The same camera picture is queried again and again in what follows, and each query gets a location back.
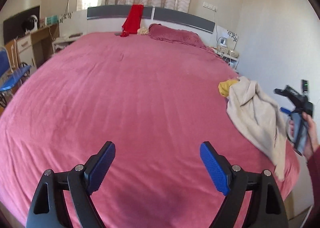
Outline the person right hand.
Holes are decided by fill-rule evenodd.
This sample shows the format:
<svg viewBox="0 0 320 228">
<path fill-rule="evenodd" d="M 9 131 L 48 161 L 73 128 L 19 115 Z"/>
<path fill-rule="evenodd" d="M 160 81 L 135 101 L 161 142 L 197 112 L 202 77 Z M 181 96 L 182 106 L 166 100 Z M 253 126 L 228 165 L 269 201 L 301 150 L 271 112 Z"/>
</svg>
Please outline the person right hand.
<svg viewBox="0 0 320 228">
<path fill-rule="evenodd" d="M 304 148 L 303 156 L 306 158 L 306 161 L 309 161 L 313 154 L 319 149 L 319 141 L 317 135 L 317 126 L 315 121 L 310 115 L 306 112 L 302 113 L 302 118 L 308 124 L 308 134 L 306 139 L 306 145 Z"/>
</svg>

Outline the person right forearm red sleeve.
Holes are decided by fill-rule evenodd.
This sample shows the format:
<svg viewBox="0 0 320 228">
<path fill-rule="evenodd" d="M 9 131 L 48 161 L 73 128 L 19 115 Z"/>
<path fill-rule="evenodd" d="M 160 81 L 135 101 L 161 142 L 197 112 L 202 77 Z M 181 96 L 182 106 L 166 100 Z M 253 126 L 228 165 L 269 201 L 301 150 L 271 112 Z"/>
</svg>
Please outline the person right forearm red sleeve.
<svg viewBox="0 0 320 228">
<path fill-rule="evenodd" d="M 320 153 L 319 148 L 313 153 L 313 155 L 308 159 L 307 162 L 309 174 L 312 181 L 314 207 L 311 211 L 311 220 L 319 221 L 319 193 L 320 193 L 320 176 L 319 176 L 319 166 L 320 166 Z"/>
</svg>

